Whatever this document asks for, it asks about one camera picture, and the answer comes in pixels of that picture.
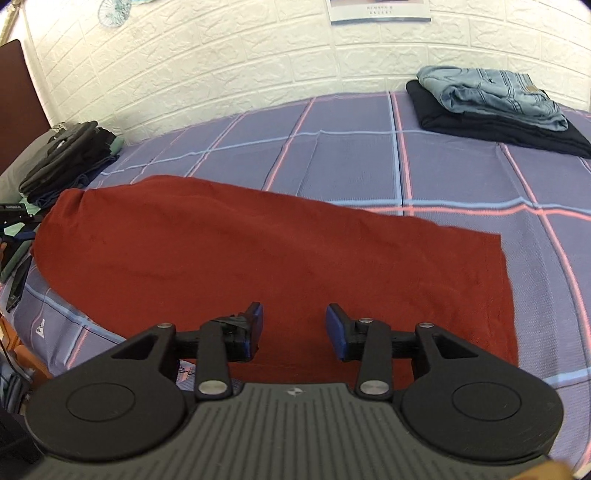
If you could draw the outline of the purple plaid bed sheet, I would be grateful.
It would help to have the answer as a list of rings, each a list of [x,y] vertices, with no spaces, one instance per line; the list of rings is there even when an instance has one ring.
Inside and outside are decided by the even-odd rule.
[[[519,362],[560,394],[554,457],[590,463],[590,164],[425,131],[408,94],[301,100],[123,149],[99,188],[154,175],[413,216],[501,238]]]

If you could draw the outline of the red pants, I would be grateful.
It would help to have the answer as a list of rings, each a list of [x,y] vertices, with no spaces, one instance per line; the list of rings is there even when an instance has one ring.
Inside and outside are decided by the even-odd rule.
[[[356,380],[325,309],[394,330],[432,322],[511,363],[514,302],[501,239],[402,216],[175,176],[63,192],[33,243],[50,289],[129,338],[159,323],[195,330],[259,302],[250,382]]]

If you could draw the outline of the stack of dark folded clothes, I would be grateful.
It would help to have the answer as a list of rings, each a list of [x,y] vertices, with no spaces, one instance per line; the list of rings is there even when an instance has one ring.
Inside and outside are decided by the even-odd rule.
[[[19,184],[20,194],[40,209],[52,206],[64,190],[87,187],[118,159],[122,139],[96,121],[78,123],[52,137],[34,156]]]

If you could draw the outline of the folded light blue jeans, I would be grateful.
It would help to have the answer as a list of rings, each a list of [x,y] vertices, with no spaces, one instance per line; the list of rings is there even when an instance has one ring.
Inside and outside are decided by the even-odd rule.
[[[567,118],[559,105],[527,74],[427,66],[418,72],[417,78],[452,113],[495,115],[554,132],[568,129]]]

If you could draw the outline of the folded dark navy pants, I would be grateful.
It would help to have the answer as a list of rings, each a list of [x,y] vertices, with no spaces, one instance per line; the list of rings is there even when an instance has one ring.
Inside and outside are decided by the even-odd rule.
[[[406,90],[424,130],[590,159],[590,142],[570,121],[566,131],[554,132],[496,115],[452,113],[418,80]]]

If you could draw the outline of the dark brown headboard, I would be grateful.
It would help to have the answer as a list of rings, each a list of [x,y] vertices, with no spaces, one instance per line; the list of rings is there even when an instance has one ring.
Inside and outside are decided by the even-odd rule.
[[[50,125],[19,40],[1,46],[0,74],[0,169],[4,172]]]

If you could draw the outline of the blue round wall decoration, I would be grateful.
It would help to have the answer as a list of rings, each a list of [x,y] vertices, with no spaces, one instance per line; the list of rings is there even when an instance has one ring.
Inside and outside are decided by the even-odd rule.
[[[102,0],[97,11],[99,23],[107,28],[119,28],[129,18],[134,5],[140,0]]]

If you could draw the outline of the bedding poster on wall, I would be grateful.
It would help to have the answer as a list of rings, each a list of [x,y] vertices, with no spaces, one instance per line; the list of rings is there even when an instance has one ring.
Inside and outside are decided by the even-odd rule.
[[[327,0],[334,24],[360,22],[430,22],[427,0]]]

